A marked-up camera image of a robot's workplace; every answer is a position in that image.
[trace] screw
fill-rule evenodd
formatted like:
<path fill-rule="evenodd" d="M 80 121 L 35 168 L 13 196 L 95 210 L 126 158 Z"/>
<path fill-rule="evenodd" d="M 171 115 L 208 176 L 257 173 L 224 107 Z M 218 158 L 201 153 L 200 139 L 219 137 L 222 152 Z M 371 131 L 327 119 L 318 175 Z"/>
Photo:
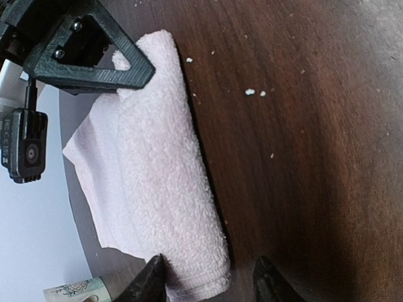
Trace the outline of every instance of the screw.
<path fill-rule="evenodd" d="M 74 22 L 72 29 L 78 33 L 79 31 L 82 30 L 82 23 L 81 22 Z"/>
<path fill-rule="evenodd" d="M 65 52 L 62 49 L 58 49 L 58 50 L 55 51 L 54 55 L 55 55 L 55 58 L 60 60 L 60 59 L 62 59 L 64 57 Z"/>

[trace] black camera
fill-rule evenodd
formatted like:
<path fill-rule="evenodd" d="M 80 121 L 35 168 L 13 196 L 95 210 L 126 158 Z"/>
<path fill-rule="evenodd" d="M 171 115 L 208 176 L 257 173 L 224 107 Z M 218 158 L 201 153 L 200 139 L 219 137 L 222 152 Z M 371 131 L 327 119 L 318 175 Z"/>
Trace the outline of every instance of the black camera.
<path fill-rule="evenodd" d="M 18 108 L 3 118 L 1 164 L 18 184 L 37 181 L 45 170 L 48 117 Z"/>

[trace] wood grain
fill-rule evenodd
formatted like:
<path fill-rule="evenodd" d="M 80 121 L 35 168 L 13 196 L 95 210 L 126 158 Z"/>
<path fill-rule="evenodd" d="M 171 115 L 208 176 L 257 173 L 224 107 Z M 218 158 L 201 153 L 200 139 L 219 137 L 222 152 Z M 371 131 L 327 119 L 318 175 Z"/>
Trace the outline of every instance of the wood grain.
<path fill-rule="evenodd" d="M 232 288 L 212 301 L 252 301 L 259 255 L 307 301 L 403 299 L 398 1 L 103 2 L 133 38 L 170 31 L 196 94 L 191 106 L 234 267 Z M 249 88 L 256 94 L 246 96 Z M 62 116 L 79 110 L 67 99 Z M 82 222 L 90 216 L 77 212 L 93 272 L 135 274 L 129 257 L 92 254 L 94 229 Z"/>

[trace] folded towel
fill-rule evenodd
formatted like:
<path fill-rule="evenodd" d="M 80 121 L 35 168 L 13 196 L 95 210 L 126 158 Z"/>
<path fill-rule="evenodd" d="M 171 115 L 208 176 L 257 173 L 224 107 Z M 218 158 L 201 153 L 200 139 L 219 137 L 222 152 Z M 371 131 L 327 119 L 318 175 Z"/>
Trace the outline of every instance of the folded towel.
<path fill-rule="evenodd" d="M 169 266 L 171 301 L 227 290 L 229 256 L 195 135 L 172 36 L 137 45 L 157 69 L 145 89 L 104 94 L 64 155 L 75 165 L 102 247 Z M 130 68 L 113 56 L 116 69 Z"/>

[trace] black screw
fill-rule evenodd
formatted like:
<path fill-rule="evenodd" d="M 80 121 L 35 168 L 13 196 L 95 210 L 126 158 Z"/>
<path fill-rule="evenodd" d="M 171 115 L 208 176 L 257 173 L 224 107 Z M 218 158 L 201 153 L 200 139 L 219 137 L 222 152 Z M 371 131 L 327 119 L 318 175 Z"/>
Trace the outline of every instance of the black screw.
<path fill-rule="evenodd" d="M 62 49 L 58 49 L 58 50 L 55 51 L 54 55 L 55 55 L 55 58 L 60 60 L 60 59 L 62 59 L 64 57 L 65 52 Z"/>

